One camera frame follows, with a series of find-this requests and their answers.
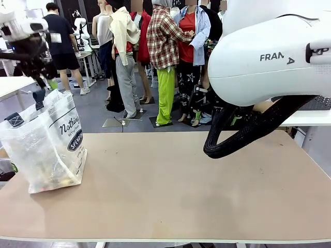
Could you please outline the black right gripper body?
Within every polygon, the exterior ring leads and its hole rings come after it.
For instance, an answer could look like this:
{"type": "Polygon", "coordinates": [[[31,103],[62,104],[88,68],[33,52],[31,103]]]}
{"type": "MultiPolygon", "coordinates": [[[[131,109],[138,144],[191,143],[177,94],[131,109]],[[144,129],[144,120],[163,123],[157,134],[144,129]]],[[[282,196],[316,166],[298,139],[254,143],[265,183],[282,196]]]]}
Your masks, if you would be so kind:
{"type": "Polygon", "coordinates": [[[206,94],[207,109],[210,111],[232,111],[233,105],[222,100],[212,88],[206,94]]]}

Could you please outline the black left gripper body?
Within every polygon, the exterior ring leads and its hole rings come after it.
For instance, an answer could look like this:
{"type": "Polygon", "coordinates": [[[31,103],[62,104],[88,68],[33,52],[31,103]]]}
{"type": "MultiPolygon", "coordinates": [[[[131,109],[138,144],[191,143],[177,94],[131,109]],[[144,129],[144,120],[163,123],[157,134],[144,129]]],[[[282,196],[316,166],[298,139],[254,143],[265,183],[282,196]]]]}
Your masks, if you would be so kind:
{"type": "Polygon", "coordinates": [[[32,78],[56,77],[56,68],[52,62],[45,59],[48,51],[47,42],[41,36],[30,36],[11,43],[13,51],[23,57],[20,66],[25,75],[32,78]]]}

